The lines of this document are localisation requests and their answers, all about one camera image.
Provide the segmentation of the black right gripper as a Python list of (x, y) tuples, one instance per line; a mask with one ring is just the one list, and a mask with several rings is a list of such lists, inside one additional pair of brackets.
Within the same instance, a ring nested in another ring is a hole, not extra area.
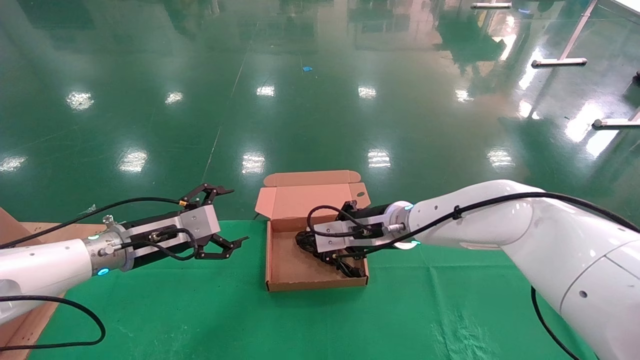
[[(359, 209), (357, 200), (350, 200), (342, 205), (342, 216), (356, 217), (360, 224), (398, 224), (394, 215), (402, 207), (401, 202), (384, 203), (382, 205), (368, 206)], [(359, 261), (366, 259), (366, 254), (349, 249), (322, 251), (320, 261), (328, 265), (338, 265), (347, 259)]]

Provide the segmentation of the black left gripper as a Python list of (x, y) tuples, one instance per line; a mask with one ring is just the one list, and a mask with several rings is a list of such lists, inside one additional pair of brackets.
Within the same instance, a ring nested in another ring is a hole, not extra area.
[[(212, 205), (216, 197), (232, 194), (234, 189), (202, 183), (181, 198), (181, 207), (186, 210)], [(218, 234), (195, 241), (194, 228), (188, 228), (182, 212), (169, 212), (144, 219), (126, 221), (121, 224), (125, 262), (122, 271), (132, 271), (164, 259), (178, 261), (226, 260), (242, 247), (249, 236), (229, 241)], [(208, 244), (215, 244), (220, 253), (207, 252)]]

